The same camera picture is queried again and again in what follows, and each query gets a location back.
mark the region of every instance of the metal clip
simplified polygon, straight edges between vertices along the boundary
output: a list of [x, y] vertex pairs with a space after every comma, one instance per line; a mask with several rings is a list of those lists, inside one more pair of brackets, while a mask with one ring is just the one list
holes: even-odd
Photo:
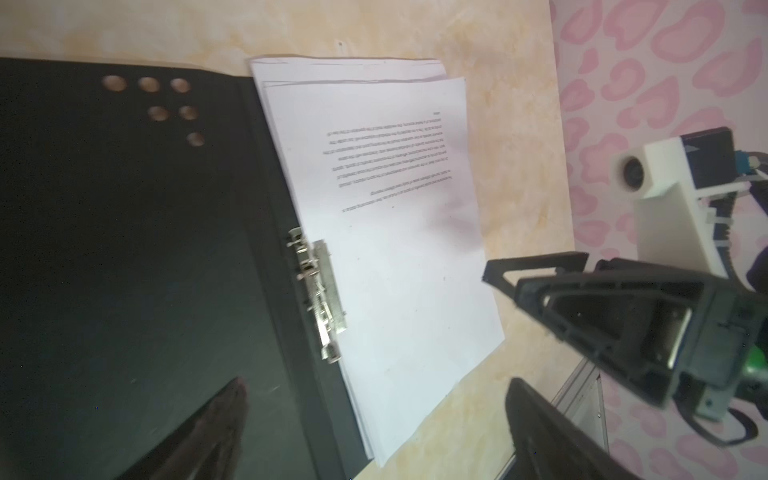
[[336, 282], [330, 267], [328, 248], [323, 241], [317, 241], [312, 248], [304, 237], [301, 227], [291, 229], [288, 247], [296, 251], [300, 272], [298, 280], [304, 280], [311, 306], [307, 308], [315, 316], [320, 337], [320, 352], [328, 363], [341, 358], [336, 334], [346, 328], [344, 312], [341, 309]]

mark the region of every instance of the black folder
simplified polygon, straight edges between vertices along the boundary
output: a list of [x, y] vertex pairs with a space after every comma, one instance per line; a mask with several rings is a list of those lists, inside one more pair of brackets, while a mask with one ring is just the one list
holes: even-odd
[[117, 478], [240, 377], [234, 478], [360, 472], [253, 79], [0, 68], [0, 465]]

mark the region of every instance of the brown dot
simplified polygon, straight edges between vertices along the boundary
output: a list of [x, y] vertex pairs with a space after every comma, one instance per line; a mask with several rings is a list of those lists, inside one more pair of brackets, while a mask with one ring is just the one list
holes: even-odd
[[170, 112], [162, 107], [149, 107], [147, 114], [155, 121], [167, 120], [170, 117]]
[[107, 75], [101, 79], [101, 84], [104, 85], [104, 88], [107, 90], [112, 91], [123, 91], [127, 86], [125, 78], [118, 77], [117, 75]]
[[179, 108], [179, 116], [184, 120], [194, 120], [197, 118], [197, 109], [195, 107], [190, 107], [189, 105], [184, 105], [182, 108]]
[[192, 145], [193, 147], [202, 147], [205, 143], [205, 139], [203, 138], [203, 135], [194, 132], [193, 134], [187, 135], [187, 141]]
[[139, 78], [139, 88], [153, 94], [154, 92], [160, 90], [160, 82], [157, 81], [156, 78], [142, 77]]
[[170, 86], [180, 94], [185, 94], [192, 89], [190, 82], [184, 80], [183, 78], [174, 78], [170, 81]]

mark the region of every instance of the marble-patterned tabletop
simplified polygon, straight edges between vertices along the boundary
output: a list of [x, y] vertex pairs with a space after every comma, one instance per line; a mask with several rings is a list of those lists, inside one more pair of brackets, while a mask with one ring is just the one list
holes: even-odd
[[[186, 64], [248, 74], [255, 55], [438, 58], [466, 77], [488, 258], [572, 250], [547, 0], [26, 0], [0, 6], [0, 55]], [[553, 398], [581, 357], [497, 295], [504, 343], [384, 468], [360, 480], [493, 479], [513, 446], [509, 379]]]

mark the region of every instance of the camera lens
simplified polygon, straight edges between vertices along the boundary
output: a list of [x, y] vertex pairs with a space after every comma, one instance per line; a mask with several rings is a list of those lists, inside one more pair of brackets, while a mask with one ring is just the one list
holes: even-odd
[[640, 190], [645, 180], [643, 164], [636, 157], [630, 157], [624, 162], [624, 182], [632, 190]]

